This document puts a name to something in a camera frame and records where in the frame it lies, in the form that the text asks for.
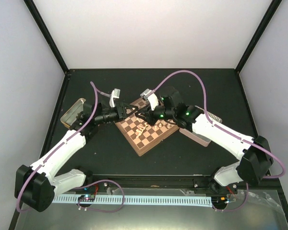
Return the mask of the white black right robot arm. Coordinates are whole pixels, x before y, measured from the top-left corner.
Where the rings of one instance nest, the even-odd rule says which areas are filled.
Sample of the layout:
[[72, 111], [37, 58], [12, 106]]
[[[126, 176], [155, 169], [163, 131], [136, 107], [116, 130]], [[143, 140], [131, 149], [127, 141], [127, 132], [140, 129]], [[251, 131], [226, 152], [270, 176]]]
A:
[[138, 118], [152, 126], [159, 120], [172, 120], [178, 127], [213, 141], [237, 159], [236, 163], [219, 168], [209, 180], [209, 189], [214, 193], [242, 181], [258, 185], [274, 162], [268, 155], [267, 139], [262, 136], [253, 138], [228, 128], [206, 115], [202, 108], [186, 105], [172, 87], [159, 98], [150, 89], [142, 92], [140, 97], [146, 101], [146, 106], [136, 112]]

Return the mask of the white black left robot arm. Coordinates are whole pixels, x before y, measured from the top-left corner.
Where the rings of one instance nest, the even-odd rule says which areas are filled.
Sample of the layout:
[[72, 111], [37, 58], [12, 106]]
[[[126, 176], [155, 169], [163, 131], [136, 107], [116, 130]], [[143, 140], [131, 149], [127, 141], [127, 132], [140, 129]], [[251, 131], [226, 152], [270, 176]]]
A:
[[136, 111], [138, 106], [127, 103], [104, 108], [102, 103], [90, 105], [84, 98], [78, 99], [61, 118], [68, 128], [63, 138], [38, 161], [17, 169], [14, 191], [17, 211], [21, 210], [20, 202], [42, 212], [54, 198], [71, 189], [89, 191], [94, 184], [90, 171], [76, 168], [62, 175], [58, 171], [93, 138], [99, 125], [123, 121]]

